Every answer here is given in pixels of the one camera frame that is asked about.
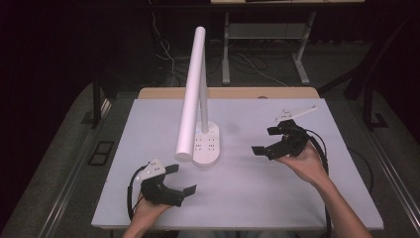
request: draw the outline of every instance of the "person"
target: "person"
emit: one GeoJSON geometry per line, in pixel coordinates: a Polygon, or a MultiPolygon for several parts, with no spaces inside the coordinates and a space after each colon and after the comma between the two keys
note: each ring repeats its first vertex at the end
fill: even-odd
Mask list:
{"type": "MultiPolygon", "coordinates": [[[[369,231],[342,197],[322,167],[319,154],[310,142],[297,157],[285,156],[276,160],[290,167],[301,179],[312,184],[321,195],[330,214],[334,231],[339,238],[368,238],[369,231]]],[[[142,199],[124,238],[142,237],[158,217],[170,206],[153,205],[142,199]]]]}

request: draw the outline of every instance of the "dark background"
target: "dark background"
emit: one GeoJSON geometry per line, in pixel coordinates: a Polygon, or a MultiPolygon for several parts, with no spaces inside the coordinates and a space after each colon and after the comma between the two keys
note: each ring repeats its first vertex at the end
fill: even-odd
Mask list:
{"type": "MultiPolygon", "coordinates": [[[[157,36],[151,29],[150,12],[84,8],[72,1],[0,3],[2,230],[68,108],[95,76],[101,79],[108,97],[115,97],[121,90],[158,86],[163,78],[155,57],[157,36]]],[[[357,8],[319,9],[311,43],[383,42],[380,39],[386,38],[417,5],[416,1],[367,0],[357,8]]],[[[307,11],[234,12],[232,18],[292,22],[301,17],[300,13],[304,17],[307,11]]],[[[192,39],[198,25],[207,29],[209,39],[222,39],[223,16],[223,12],[162,11],[157,13],[157,26],[173,50],[182,51],[191,46],[190,40],[185,39],[192,39]]],[[[417,10],[407,21],[371,78],[417,141],[420,141],[419,16],[417,10]]]]}

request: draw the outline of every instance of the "metal track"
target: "metal track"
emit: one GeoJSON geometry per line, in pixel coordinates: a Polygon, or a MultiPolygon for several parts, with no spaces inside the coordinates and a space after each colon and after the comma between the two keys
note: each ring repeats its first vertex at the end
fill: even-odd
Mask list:
{"type": "Polygon", "coordinates": [[[46,222],[44,223],[44,226],[38,235],[39,238],[48,238],[53,237],[56,228],[58,227],[58,224],[61,220],[62,215],[65,212],[65,208],[68,205],[68,202],[71,199],[71,196],[75,190],[75,187],[77,185],[78,181],[78,175],[80,173],[80,170],[82,166],[84,165],[86,158],[89,157],[92,148],[94,147],[94,142],[101,131],[101,128],[104,124],[104,120],[111,109],[111,102],[105,99],[105,101],[102,104],[101,107],[101,118],[102,120],[99,122],[96,129],[92,129],[86,136],[83,145],[79,151],[79,154],[77,156],[77,159],[74,163],[73,168],[71,169],[71,172],[65,181],[61,191],[59,192],[57,198],[55,199],[55,202],[53,203],[52,210],[49,214],[49,217],[47,218],[46,222]]]}
{"type": "Polygon", "coordinates": [[[362,116],[360,113],[359,108],[357,107],[356,103],[351,103],[351,109],[355,113],[356,118],[361,124],[361,127],[364,128],[364,131],[371,142],[371,145],[375,149],[378,161],[380,166],[383,169],[386,177],[389,180],[390,185],[392,186],[395,194],[397,195],[399,201],[401,202],[402,206],[404,207],[405,212],[407,213],[408,217],[410,218],[414,228],[417,231],[417,234],[420,236],[420,209],[417,205],[416,201],[414,200],[411,193],[408,191],[407,187],[405,186],[404,182],[402,181],[401,177],[399,176],[398,172],[396,171],[395,167],[392,164],[392,161],[389,159],[388,155],[386,154],[385,150],[383,149],[380,141],[378,140],[376,134],[368,129],[365,123],[362,120],[362,116]]]}

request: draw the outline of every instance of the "desk lamp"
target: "desk lamp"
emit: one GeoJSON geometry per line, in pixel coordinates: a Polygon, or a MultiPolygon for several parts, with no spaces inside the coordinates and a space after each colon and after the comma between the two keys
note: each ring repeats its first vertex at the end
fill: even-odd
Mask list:
{"type": "Polygon", "coordinates": [[[192,161],[198,167],[214,166],[220,154],[219,127],[207,113],[205,36],[204,28],[195,30],[175,151],[178,161],[192,161]],[[198,101],[201,122],[196,122],[198,101]]]}

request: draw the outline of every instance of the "lamp base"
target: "lamp base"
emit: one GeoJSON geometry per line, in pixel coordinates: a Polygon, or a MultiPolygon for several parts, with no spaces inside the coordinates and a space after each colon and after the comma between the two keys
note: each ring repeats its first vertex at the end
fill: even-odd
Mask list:
{"type": "Polygon", "coordinates": [[[209,132],[201,131],[201,122],[195,125],[193,163],[197,167],[216,165],[220,154],[220,133],[216,123],[209,121],[209,132]]]}

